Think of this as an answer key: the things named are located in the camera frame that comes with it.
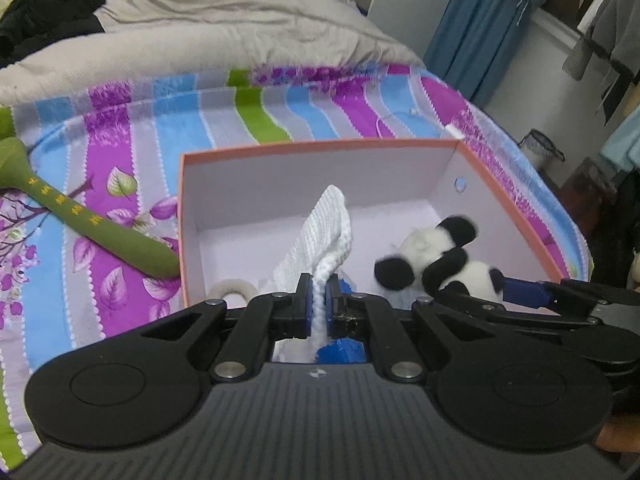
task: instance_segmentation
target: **bed sheet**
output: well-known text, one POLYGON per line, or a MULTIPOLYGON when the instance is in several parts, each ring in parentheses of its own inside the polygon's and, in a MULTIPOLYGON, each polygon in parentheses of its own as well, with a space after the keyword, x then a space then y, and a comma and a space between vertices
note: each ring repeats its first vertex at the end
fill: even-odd
MULTIPOLYGON (((213 70, 0 108, 0 128, 30 147, 39 176, 174 250, 183 152, 277 141, 433 138, 446 124, 465 134, 562 273, 586 280, 584 239, 515 143, 420 68, 213 70)), ((39 444, 22 400, 35 369, 183 305, 179 280, 143 276, 19 193, 0 196, 0 214, 0 453, 2 467, 12 468, 39 444)))

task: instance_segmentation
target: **white knitted cloth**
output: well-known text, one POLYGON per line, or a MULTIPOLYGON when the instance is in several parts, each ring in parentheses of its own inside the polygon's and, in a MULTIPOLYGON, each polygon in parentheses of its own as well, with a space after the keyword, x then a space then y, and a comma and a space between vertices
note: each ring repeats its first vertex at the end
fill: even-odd
POLYGON ((294 292, 301 273, 313 276, 311 338, 279 342, 273 353, 274 361, 313 362, 316 352, 328 343, 324 288, 350 251, 351 219, 344 195, 337 187, 329 186, 306 219, 295 245, 274 270, 273 281, 266 286, 294 292))

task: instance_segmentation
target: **silver screw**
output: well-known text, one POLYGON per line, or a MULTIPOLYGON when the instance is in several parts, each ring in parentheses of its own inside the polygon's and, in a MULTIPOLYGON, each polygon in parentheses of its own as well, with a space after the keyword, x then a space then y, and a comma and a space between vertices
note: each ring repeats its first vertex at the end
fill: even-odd
POLYGON ((422 367, 411 361, 401 361, 391 367, 391 373, 401 379, 415 379, 422 373, 422 367))
POLYGON ((236 361, 224 361, 216 365, 213 371, 218 377, 235 379, 246 372, 246 367, 242 363, 238 363, 236 361))

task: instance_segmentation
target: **box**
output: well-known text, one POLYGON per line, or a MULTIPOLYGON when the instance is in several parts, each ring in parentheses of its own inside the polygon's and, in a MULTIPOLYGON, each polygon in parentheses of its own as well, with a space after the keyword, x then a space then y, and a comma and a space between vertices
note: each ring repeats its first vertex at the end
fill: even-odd
MULTIPOLYGON (((459 214, 478 226, 478 238, 465 247, 471 259, 512 278, 562 277, 533 228, 461 141, 296 142, 182 156, 184 304, 203 301, 222 279, 258 287, 270 278, 330 184, 342 190, 350 211, 353 247, 342 269, 358 291, 380 293, 374 263, 411 229, 459 214)), ((238 298, 227 302, 242 305, 238 298)))

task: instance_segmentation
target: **stuffed animal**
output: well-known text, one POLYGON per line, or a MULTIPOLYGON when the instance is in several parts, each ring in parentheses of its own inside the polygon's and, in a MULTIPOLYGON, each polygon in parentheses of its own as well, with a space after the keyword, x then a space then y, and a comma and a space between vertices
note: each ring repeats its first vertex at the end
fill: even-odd
POLYGON ((376 281, 386 290, 410 288, 416 297, 439 290, 500 302, 504 276, 483 262, 470 262, 463 246, 476 238, 474 224, 462 216, 445 218, 434 228, 416 229, 402 242, 398 254, 376 262, 376 281))

